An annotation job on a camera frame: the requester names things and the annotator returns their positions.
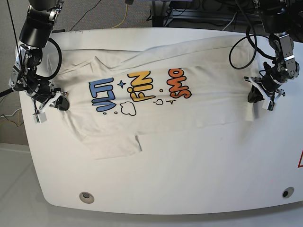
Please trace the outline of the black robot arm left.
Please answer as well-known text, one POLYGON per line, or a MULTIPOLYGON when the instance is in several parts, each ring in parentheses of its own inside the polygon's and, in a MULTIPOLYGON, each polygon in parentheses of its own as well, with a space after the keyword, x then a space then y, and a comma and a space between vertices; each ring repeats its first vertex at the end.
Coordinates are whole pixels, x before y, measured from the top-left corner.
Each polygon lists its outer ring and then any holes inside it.
POLYGON ((259 21, 251 21, 241 3, 236 1, 236 4, 248 22, 245 38, 254 49, 253 56, 260 54, 273 63, 270 66, 264 62, 264 69, 259 72, 259 77, 244 78, 252 84, 248 102, 262 101, 263 108, 272 111, 278 98, 285 95, 281 86, 299 75, 300 66, 293 54, 294 41, 289 35, 299 10, 298 4, 294 0, 256 0, 254 5, 260 17, 259 21), (254 27, 257 24, 262 24, 264 31, 268 33, 267 39, 275 51, 274 56, 269 56, 258 48, 254 27))

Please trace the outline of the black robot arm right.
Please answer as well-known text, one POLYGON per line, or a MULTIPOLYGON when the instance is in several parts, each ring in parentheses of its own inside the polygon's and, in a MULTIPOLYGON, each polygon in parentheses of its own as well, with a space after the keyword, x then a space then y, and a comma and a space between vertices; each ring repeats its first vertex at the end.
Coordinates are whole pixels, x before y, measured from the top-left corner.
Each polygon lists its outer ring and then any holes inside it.
POLYGON ((62 51, 50 35, 62 5, 62 0, 31 0, 20 36, 15 39, 22 44, 17 45, 17 56, 9 80, 10 88, 6 92, 26 91, 34 103, 41 104, 41 107, 35 109, 36 114, 47 107, 67 111, 70 106, 68 94, 53 84, 62 65, 62 51), (37 67, 42 62, 42 49, 48 43, 53 44, 58 52, 58 65, 50 76, 40 76, 37 67))

